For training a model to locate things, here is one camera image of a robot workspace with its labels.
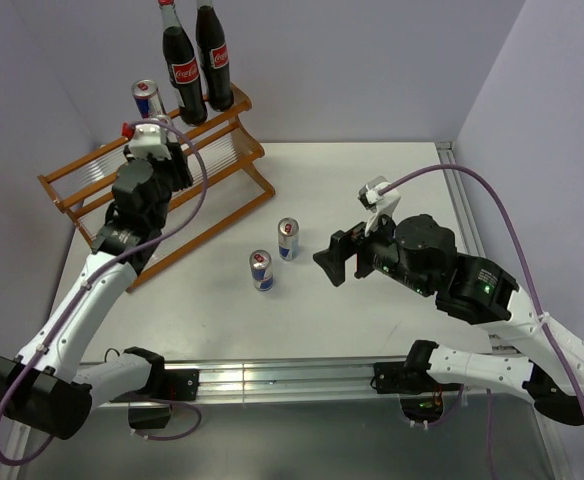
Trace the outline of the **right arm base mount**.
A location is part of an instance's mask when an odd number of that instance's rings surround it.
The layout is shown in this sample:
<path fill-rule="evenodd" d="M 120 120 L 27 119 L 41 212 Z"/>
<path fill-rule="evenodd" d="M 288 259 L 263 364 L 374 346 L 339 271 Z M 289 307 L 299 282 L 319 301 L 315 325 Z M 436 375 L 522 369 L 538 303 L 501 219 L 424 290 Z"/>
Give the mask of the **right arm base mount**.
<path fill-rule="evenodd" d="M 442 416 L 442 387 L 428 375 L 407 371 L 403 362 L 376 362 L 373 372 L 370 386 L 377 394 L 409 396 L 400 401 L 409 420 L 433 422 Z"/>

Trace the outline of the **cola bottle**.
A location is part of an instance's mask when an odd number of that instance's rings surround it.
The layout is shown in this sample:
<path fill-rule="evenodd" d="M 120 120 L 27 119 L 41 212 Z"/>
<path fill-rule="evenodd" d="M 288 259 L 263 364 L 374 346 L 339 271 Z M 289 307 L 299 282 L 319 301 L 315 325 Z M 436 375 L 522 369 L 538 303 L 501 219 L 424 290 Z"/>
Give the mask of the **cola bottle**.
<path fill-rule="evenodd" d="M 162 19 L 162 51 L 179 115 L 184 123 L 198 126 L 207 120 L 198 63 L 193 45 L 176 12 L 173 1 L 158 2 Z"/>
<path fill-rule="evenodd" d="M 208 90 L 208 102 L 215 111 L 233 106 L 229 54 L 225 33 L 212 1 L 197 1 L 196 42 Z"/>

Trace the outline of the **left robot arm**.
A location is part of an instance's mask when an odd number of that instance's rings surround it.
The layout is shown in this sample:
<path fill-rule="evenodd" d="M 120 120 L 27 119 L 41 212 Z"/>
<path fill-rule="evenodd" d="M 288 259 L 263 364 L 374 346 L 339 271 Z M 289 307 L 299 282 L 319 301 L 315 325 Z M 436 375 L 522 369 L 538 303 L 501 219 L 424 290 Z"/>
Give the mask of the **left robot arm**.
<path fill-rule="evenodd" d="M 192 185 L 181 146 L 131 143 L 114 199 L 83 269 L 57 310 L 13 358 L 0 356 L 0 421 L 59 439 L 72 437 L 97 407 L 129 393 L 155 399 L 167 386 L 164 358 L 130 347 L 113 362 L 81 370 L 81 358 L 118 298 L 167 234 L 173 193 Z"/>

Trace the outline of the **blue silver can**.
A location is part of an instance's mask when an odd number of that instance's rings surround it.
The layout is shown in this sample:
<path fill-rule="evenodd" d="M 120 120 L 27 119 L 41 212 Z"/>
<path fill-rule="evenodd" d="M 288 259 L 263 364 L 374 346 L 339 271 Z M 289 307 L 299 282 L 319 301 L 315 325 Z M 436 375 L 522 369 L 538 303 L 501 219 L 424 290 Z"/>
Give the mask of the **blue silver can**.
<path fill-rule="evenodd" d="M 255 250 L 249 261 L 254 287 L 259 291 L 271 289 L 274 280 L 271 255 L 266 250 Z"/>

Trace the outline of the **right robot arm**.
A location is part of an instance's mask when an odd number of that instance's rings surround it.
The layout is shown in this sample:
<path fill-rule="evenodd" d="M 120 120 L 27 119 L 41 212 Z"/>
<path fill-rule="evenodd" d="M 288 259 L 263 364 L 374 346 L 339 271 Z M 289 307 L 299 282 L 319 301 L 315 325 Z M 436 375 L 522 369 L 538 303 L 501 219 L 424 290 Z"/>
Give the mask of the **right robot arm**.
<path fill-rule="evenodd" d="M 335 232 L 313 259 L 340 286 L 350 257 L 356 259 L 356 278 L 379 272 L 517 351 L 477 354 L 417 340 L 405 360 L 375 364 L 378 393 L 474 385 L 518 397 L 559 423 L 584 424 L 584 341 L 552 317 L 538 315 L 528 293 L 495 262 L 458 252 L 450 229 L 426 214 L 400 223 L 384 215 L 372 231 L 359 223 Z"/>

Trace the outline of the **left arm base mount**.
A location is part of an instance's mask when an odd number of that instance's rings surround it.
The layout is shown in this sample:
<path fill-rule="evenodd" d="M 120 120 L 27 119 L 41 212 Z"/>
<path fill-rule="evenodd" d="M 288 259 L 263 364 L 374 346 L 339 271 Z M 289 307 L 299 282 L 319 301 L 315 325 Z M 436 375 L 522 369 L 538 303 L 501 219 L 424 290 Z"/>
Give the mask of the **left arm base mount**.
<path fill-rule="evenodd" d="M 178 413 L 192 413 L 194 424 L 187 430 L 194 432 L 202 422 L 201 411 L 193 405 L 199 386 L 196 369 L 167 370 L 158 390 L 152 394 L 131 393 L 130 403 L 149 402 L 152 406 L 129 406 L 128 425 L 136 431 L 163 430 Z"/>

